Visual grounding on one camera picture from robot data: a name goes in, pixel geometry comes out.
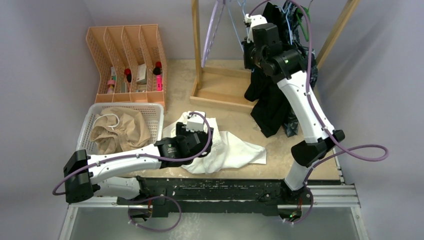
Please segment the lilac hanger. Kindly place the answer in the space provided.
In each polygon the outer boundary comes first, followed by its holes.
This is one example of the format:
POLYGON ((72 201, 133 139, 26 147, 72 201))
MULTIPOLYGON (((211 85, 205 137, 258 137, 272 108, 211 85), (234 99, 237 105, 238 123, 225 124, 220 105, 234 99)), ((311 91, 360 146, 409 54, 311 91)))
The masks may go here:
POLYGON ((203 54, 201 59, 202 68, 205 67, 211 48, 213 46, 224 9, 227 5, 226 2, 226 0, 216 0, 214 3, 204 41, 203 54))

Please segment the plain black shorts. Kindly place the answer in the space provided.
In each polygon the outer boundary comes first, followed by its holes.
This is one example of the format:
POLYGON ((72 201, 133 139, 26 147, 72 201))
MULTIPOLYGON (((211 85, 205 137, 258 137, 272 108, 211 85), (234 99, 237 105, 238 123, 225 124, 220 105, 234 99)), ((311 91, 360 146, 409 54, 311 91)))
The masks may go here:
POLYGON ((250 84, 244 93, 244 98, 250 102, 257 101, 250 115, 267 138, 275 135, 278 130, 289 123, 291 107, 285 95, 273 83, 271 77, 253 61, 253 42, 246 37, 241 42, 243 46, 244 68, 251 70, 250 84))

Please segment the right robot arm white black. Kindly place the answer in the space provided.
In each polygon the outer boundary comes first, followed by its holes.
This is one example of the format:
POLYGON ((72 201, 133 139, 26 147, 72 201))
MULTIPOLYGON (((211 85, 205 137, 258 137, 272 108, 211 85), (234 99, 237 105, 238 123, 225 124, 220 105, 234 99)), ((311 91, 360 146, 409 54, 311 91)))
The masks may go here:
POLYGON ((313 165, 345 139, 327 120, 309 85, 308 61, 280 40, 277 25, 264 21, 250 23, 248 37, 242 42, 244 66, 262 72, 287 98, 302 128, 304 140, 291 148, 294 162, 281 183, 280 196, 288 204, 300 198, 313 165))

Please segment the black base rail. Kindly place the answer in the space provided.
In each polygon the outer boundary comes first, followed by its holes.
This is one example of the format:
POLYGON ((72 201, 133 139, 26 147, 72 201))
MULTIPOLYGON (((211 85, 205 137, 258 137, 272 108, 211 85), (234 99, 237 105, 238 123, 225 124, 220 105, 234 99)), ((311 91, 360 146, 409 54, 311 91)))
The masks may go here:
POLYGON ((149 206, 155 218, 170 213, 262 214, 298 219, 313 203, 311 190, 293 193, 281 179, 207 179, 137 177, 138 196, 117 204, 149 206))

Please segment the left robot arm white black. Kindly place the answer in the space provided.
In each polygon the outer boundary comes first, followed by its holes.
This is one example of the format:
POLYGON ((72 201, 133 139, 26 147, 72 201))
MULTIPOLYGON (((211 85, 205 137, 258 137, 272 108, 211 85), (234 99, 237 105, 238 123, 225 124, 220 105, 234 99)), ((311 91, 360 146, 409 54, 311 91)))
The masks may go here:
POLYGON ((177 168, 211 152, 214 129, 190 130, 176 124, 176 136, 166 137, 143 148, 109 155, 88 155, 86 150, 73 153, 63 168, 65 200, 69 204, 92 198, 101 189, 100 182, 118 175, 141 170, 177 168))

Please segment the beige shorts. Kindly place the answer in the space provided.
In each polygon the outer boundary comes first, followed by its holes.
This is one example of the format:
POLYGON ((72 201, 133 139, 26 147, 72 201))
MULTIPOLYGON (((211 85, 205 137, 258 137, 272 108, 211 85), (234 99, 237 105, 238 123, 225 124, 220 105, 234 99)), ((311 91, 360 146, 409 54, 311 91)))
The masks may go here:
POLYGON ((136 150, 148 145, 151 139, 142 113, 128 107, 104 108, 95 116, 89 135, 99 155, 136 150))

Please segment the white plastic basket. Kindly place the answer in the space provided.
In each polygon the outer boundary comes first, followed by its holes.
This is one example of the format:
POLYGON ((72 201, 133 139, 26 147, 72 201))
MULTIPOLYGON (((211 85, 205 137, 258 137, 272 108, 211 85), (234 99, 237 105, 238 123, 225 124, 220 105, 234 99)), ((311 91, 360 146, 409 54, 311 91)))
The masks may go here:
POLYGON ((95 103, 85 117, 76 149, 96 155, 139 149, 161 139, 163 122, 164 108, 159 103, 95 103))

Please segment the pink highlighter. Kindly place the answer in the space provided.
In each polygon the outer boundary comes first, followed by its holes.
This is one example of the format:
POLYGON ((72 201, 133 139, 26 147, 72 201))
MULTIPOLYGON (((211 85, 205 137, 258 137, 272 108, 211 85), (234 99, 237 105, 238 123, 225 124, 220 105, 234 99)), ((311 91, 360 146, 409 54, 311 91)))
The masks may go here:
POLYGON ((156 90, 157 91, 162 91, 163 90, 163 79, 162 79, 162 75, 156 75, 156 90))

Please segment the black patterned shorts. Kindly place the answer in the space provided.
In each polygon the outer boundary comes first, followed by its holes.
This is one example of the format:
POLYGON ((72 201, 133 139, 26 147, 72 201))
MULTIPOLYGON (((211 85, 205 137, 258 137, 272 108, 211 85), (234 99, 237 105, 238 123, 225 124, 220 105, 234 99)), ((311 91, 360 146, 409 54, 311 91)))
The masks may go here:
POLYGON ((316 121, 317 121, 317 113, 313 105, 313 97, 314 93, 310 86, 310 78, 311 78, 311 68, 312 68, 312 28, 311 21, 309 15, 309 8, 305 8, 297 3, 295 0, 289 0, 289 7, 285 11, 286 14, 290 12, 290 6, 296 5, 297 9, 302 12, 306 22, 307 34, 303 31, 303 35, 305 36, 305 40, 308 42, 308 50, 307 50, 307 68, 305 75, 305 84, 304 84, 304 100, 300 101, 299 110, 301 111, 300 116, 298 117, 299 125, 302 128, 302 132, 305 138, 317 138, 316 134, 320 133, 320 130, 316 131, 316 121))

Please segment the light blue hanger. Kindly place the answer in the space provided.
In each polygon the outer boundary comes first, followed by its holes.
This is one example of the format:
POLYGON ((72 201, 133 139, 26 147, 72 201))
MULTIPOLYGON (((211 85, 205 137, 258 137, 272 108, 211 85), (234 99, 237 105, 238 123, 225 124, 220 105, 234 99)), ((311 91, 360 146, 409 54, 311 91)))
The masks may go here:
MULTIPOLYGON (((240 46, 241 51, 244 52, 244 47, 242 45, 242 41, 241 41, 241 38, 240 38, 240 35, 239 35, 239 32, 238 32, 238 29, 236 27, 236 21, 234 20, 232 10, 231 10, 231 7, 230 7, 231 2, 232 2, 232 0, 226 0, 226 8, 227 8, 227 11, 228 11, 228 15, 229 15, 229 18, 230 18, 230 21, 231 21, 237 42, 240 46)), ((245 14, 246 14, 246 11, 245 11, 246 1, 245 0, 236 0, 236 2, 241 9, 242 15, 245 16, 245 14)))
POLYGON ((295 34, 294 34, 294 23, 293 23, 293 17, 294 17, 294 13, 295 13, 295 5, 289 1, 286 0, 281 8, 283 14, 284 14, 284 18, 285 18, 285 22, 287 25, 287 32, 288 32, 288 43, 290 45, 293 45, 295 42, 295 34))

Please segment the wooden clothes rack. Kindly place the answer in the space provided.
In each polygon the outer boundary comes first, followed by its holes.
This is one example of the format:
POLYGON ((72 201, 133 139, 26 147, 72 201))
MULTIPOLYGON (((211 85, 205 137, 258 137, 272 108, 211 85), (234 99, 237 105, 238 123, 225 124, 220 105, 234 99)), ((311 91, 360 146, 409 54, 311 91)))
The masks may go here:
MULTIPOLYGON (((316 57, 317 68, 320 69, 323 66, 359 3, 359 0, 348 0, 346 2, 316 57)), ((250 84, 251 74, 246 70, 214 66, 202 67, 200 14, 197 0, 191 1, 191 11, 194 35, 195 80, 189 97, 190 102, 194 105, 250 113, 255 104, 246 100, 244 93, 250 84)))

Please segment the white small box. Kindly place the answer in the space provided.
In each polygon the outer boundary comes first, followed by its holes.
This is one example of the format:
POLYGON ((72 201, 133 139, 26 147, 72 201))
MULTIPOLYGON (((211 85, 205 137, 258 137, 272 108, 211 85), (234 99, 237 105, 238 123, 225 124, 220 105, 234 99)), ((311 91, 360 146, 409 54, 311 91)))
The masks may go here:
POLYGON ((140 85, 146 85, 147 84, 147 66, 146 64, 138 65, 137 67, 137 76, 136 76, 136 83, 140 85))

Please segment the white shorts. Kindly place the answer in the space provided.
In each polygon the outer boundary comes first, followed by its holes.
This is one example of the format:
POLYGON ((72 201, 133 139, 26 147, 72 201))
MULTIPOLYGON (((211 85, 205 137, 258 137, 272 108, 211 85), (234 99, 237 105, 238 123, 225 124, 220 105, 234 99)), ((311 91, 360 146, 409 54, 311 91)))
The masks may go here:
POLYGON ((229 131, 219 130, 216 118, 206 120, 213 128, 211 151, 207 156, 195 158, 191 164, 183 165, 183 169, 191 174, 212 174, 223 169, 267 163, 264 147, 243 141, 229 131))

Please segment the peach plastic file organizer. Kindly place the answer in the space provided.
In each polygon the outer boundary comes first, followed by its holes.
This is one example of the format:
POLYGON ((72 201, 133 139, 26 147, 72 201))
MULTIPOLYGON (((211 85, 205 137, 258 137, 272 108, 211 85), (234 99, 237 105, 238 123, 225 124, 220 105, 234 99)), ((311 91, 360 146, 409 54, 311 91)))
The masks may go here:
POLYGON ((167 107, 168 64, 157 24, 92 26, 86 42, 99 72, 96 103, 156 103, 167 107), (146 64, 147 82, 136 83, 138 65, 146 64), (128 83, 124 70, 130 68, 128 83), (114 93, 107 94, 107 82, 116 75, 114 93), (156 75, 162 76, 163 90, 157 91, 156 75))

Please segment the red black marker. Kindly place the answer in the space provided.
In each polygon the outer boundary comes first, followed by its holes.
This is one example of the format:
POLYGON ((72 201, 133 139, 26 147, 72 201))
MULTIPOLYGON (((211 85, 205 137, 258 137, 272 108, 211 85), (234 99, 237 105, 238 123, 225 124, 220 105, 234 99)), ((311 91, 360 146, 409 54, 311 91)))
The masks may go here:
POLYGON ((132 72, 131 72, 131 69, 130 69, 130 68, 126 68, 126 69, 124 70, 124 75, 125 75, 125 77, 126 77, 126 81, 127 81, 128 83, 131 83, 131 82, 132 82, 132 72))

